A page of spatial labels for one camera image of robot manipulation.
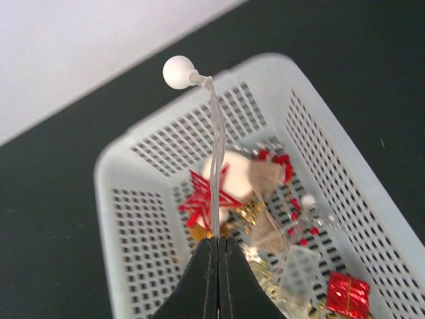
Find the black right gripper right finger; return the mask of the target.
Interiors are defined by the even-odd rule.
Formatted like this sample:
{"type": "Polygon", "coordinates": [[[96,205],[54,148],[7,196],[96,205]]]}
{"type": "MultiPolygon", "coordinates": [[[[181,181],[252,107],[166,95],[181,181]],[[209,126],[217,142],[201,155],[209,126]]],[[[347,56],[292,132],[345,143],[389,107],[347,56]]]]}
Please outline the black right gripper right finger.
{"type": "Polygon", "coordinates": [[[260,287],[234,237],[218,241],[218,300],[220,318],[284,317],[260,287]]]}

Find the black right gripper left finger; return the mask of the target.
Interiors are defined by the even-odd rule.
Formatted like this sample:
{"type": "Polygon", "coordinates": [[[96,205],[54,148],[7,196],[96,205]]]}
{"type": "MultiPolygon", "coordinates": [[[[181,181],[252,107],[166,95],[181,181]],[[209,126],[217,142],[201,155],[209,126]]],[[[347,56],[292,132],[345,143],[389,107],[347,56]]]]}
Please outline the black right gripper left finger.
{"type": "Polygon", "coordinates": [[[211,237],[197,248],[168,299],[153,315],[156,319],[218,317],[218,243],[211,237]]]}

